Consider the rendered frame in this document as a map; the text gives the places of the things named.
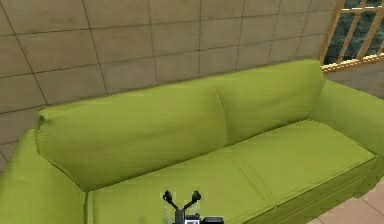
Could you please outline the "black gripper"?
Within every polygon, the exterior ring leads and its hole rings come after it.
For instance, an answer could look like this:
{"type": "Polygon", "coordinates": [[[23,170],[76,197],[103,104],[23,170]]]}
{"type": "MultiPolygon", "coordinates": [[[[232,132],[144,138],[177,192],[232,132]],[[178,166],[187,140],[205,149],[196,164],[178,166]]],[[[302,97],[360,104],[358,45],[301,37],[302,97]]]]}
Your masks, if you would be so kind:
{"type": "Polygon", "coordinates": [[[166,190],[163,194],[163,200],[170,204],[175,209],[175,222],[174,224],[185,224],[185,211],[190,208],[193,204],[201,199],[201,194],[198,190],[195,190],[192,194],[192,199],[188,202],[183,210],[179,210],[178,206],[173,202],[172,194],[169,190],[166,190]]]}

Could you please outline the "green sofa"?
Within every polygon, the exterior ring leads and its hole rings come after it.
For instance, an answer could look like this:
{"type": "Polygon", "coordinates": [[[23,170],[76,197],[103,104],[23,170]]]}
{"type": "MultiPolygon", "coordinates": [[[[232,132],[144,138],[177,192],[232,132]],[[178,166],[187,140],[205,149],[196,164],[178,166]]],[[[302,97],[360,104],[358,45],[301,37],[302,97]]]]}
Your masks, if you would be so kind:
{"type": "Polygon", "coordinates": [[[43,109],[0,224],[307,224],[384,178],[384,100],[307,59],[43,109]]]}

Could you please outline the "wooden framed window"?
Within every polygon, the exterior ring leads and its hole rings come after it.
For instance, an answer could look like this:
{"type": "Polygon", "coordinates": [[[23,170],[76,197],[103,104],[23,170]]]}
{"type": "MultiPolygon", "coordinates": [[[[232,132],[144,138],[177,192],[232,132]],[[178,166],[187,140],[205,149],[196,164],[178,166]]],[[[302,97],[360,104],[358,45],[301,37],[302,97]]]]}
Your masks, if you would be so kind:
{"type": "Polygon", "coordinates": [[[324,73],[384,62],[384,0],[337,0],[318,60],[324,73]]]}

